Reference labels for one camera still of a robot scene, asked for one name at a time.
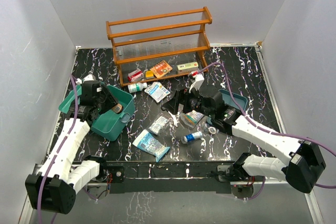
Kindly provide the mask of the brown orange-capped syrup bottle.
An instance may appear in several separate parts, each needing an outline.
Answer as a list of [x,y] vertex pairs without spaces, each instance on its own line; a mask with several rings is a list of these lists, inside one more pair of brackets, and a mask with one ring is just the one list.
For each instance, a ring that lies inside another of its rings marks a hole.
[[111,111],[113,111],[116,114],[120,114],[123,111],[123,106],[120,103],[118,103],[117,105],[111,108]]

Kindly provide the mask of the bagged white gauze pads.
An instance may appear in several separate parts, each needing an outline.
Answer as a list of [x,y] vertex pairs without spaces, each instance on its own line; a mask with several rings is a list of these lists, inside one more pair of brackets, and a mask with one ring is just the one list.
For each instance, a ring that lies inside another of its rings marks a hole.
[[147,130],[154,135],[159,135],[166,128],[169,120],[164,115],[158,115],[155,120],[147,127]]

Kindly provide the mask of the white blue sachet packet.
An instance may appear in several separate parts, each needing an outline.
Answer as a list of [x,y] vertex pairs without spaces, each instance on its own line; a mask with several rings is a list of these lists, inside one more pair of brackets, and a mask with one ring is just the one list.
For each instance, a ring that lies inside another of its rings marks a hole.
[[147,93],[156,103],[160,103],[170,94],[170,91],[160,82],[153,82],[144,90],[144,92]]

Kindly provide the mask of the white green medicine bottle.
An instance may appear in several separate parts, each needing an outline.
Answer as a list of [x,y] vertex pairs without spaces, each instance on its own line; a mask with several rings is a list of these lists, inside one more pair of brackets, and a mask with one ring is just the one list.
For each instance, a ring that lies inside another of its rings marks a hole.
[[146,82],[137,82],[137,83],[128,85],[128,90],[129,90],[129,93],[135,93],[138,91],[142,91],[146,89],[147,87],[148,85]]

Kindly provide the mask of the blue white mask packet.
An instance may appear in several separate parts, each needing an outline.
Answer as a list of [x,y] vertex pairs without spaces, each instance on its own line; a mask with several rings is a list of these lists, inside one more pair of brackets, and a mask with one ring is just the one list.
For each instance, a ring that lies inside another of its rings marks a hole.
[[140,150],[153,155],[156,162],[159,162],[170,150],[170,147],[164,146],[148,130],[143,130],[132,144]]

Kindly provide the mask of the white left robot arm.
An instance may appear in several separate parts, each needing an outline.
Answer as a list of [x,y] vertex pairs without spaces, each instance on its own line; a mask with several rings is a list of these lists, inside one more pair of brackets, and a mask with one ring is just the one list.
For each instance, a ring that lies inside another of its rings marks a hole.
[[38,210],[68,214],[76,195],[92,179],[98,182],[108,177],[102,157],[88,156],[78,166],[75,155],[97,118],[114,107],[122,108],[109,88],[100,81],[86,80],[80,89],[74,88],[74,100],[66,111],[62,132],[50,156],[39,171],[30,174],[25,187],[31,206]]

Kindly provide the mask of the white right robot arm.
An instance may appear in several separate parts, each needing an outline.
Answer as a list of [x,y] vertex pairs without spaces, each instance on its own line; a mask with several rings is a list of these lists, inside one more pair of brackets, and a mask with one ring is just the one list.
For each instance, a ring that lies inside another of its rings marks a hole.
[[285,136],[253,121],[234,106],[226,103],[220,91],[177,90],[161,109],[172,114],[183,107],[184,113],[199,112],[210,118],[220,132],[247,140],[270,152],[272,157],[242,153],[225,170],[215,174],[226,180],[247,180],[263,176],[285,180],[294,189],[310,193],[326,168],[318,144]]

